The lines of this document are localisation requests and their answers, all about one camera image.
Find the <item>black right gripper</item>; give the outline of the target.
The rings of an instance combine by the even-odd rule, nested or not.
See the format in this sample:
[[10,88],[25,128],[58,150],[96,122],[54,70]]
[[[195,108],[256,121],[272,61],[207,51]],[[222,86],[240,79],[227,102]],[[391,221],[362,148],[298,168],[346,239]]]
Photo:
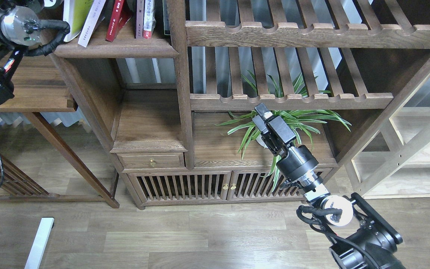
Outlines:
[[317,159],[305,145],[296,147],[296,135],[280,117],[260,103],[254,107],[256,116],[252,119],[261,132],[262,140],[274,156],[281,159],[276,162],[277,168],[285,176],[285,183],[319,183],[314,172]]

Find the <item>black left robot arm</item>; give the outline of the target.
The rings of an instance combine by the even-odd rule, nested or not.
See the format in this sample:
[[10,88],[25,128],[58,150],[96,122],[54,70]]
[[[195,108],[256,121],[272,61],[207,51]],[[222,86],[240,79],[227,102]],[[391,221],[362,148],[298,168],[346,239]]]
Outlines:
[[[43,0],[0,0],[0,105],[14,98],[12,77],[23,57],[53,53],[70,32],[65,21],[38,18],[45,6]],[[0,188],[17,196],[49,196],[31,179],[29,184],[14,183],[8,171],[9,162],[0,155]]]

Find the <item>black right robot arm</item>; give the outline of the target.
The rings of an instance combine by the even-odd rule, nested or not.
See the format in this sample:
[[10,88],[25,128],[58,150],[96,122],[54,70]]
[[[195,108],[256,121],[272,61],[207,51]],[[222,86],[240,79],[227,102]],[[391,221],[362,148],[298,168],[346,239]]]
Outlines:
[[365,199],[354,192],[350,197],[331,194],[314,169],[317,159],[304,145],[295,145],[294,131],[281,116],[263,103],[255,107],[253,122],[285,180],[280,188],[297,187],[308,205],[296,210],[312,230],[331,242],[330,254],[340,269],[402,269],[395,257],[403,242],[396,231]]

